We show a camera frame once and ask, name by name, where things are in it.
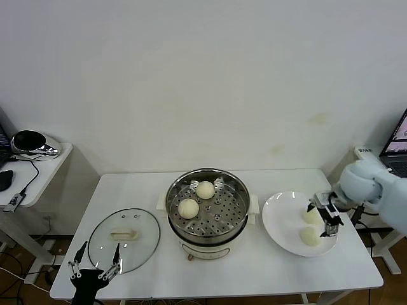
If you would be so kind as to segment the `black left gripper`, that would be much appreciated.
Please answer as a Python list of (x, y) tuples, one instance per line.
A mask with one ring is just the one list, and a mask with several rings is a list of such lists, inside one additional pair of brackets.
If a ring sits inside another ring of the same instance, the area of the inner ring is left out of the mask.
[(76, 252), (74, 259), (68, 262), (71, 269), (71, 283), (76, 289), (72, 299), (72, 305), (89, 305), (96, 300), (97, 292), (107, 286), (120, 273), (120, 243), (117, 243), (111, 266), (103, 271), (99, 269), (81, 269), (80, 263), (84, 256), (87, 241)]

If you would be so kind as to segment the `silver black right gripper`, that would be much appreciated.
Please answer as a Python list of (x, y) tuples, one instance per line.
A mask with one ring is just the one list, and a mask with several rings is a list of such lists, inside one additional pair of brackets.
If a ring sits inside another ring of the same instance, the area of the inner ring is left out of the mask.
[(343, 225), (340, 213), (333, 204), (335, 199), (334, 192), (315, 193), (314, 197), (309, 199), (307, 213), (317, 208), (324, 221), (324, 230), (320, 238), (334, 237), (338, 234), (339, 226)]

